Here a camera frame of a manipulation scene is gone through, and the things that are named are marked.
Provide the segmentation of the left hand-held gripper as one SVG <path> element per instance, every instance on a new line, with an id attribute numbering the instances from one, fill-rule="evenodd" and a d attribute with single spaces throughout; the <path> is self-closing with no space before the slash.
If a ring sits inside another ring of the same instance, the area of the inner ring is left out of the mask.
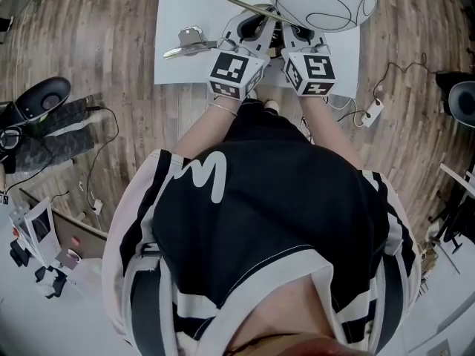
<path id="1" fill-rule="evenodd" d="M 264 77 L 276 21 L 243 12 L 229 20 L 212 50 L 207 86 L 216 96 L 245 99 Z"/>

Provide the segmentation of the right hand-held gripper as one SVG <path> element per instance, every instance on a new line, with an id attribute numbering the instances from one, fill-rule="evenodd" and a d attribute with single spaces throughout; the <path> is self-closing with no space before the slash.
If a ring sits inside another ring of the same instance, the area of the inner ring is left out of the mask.
<path id="1" fill-rule="evenodd" d="M 282 26 L 283 72 L 298 96 L 328 96 L 336 84 L 330 49 L 322 32 Z"/>

